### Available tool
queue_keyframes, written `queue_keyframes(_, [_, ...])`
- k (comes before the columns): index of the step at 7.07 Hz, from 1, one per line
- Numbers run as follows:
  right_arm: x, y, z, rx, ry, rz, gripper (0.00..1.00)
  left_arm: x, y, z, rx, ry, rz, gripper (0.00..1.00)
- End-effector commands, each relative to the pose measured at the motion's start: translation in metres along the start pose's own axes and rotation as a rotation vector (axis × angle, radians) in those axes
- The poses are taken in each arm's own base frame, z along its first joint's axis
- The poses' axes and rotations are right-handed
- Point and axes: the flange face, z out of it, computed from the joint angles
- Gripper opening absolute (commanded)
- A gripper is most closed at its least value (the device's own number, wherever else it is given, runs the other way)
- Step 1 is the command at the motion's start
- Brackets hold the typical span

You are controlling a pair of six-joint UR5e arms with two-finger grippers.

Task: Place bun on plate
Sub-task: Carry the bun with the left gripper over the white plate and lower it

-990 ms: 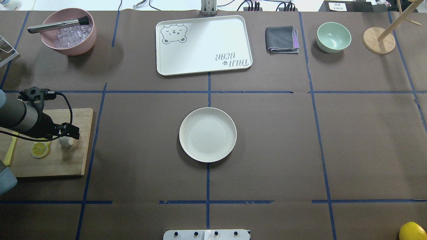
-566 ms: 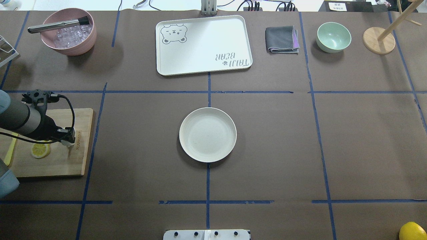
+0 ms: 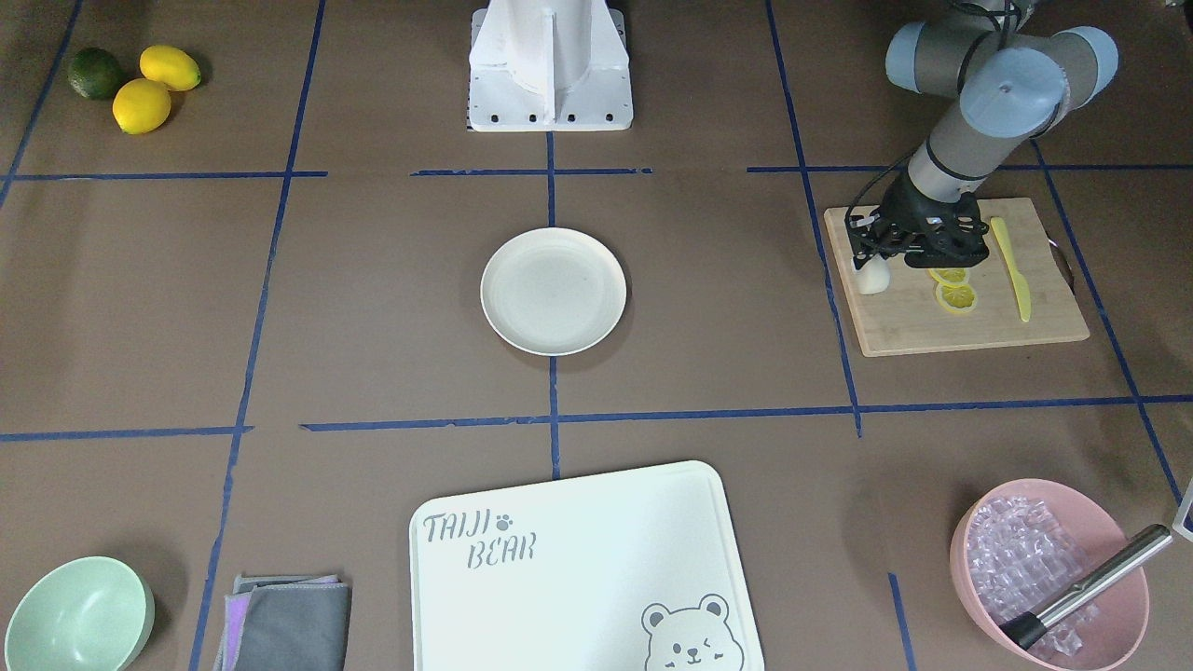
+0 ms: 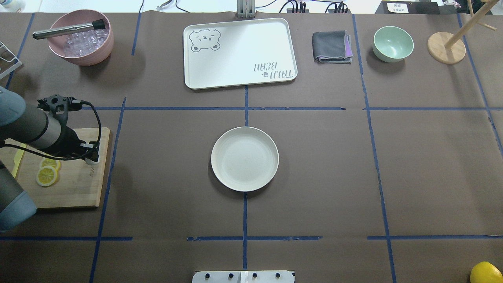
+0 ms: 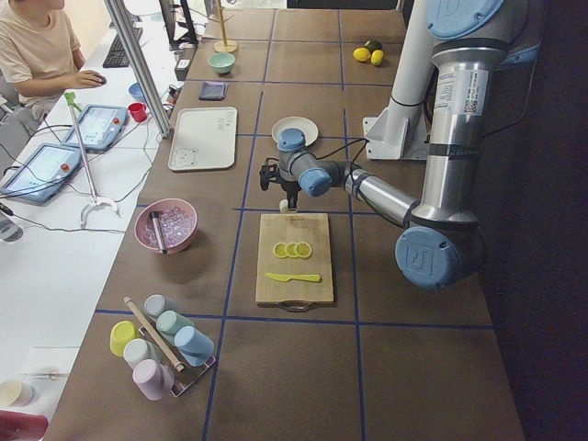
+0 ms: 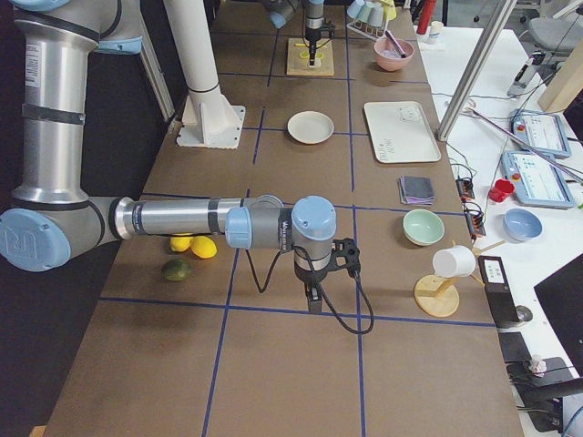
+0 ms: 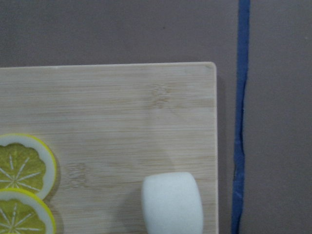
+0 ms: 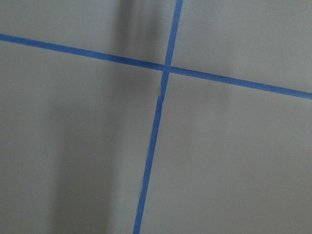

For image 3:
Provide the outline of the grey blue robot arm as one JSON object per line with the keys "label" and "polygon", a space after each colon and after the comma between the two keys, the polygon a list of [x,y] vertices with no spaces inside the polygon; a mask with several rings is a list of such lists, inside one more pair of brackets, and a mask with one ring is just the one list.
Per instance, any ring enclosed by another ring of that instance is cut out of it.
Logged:
{"label": "grey blue robot arm", "polygon": [[977,190],[1019,144],[1057,127],[1115,80],[1119,48],[1092,26],[1022,33],[1036,1],[954,1],[889,43],[891,84],[950,99],[869,215],[848,210],[857,271],[902,256],[908,267],[975,267],[989,256]]}

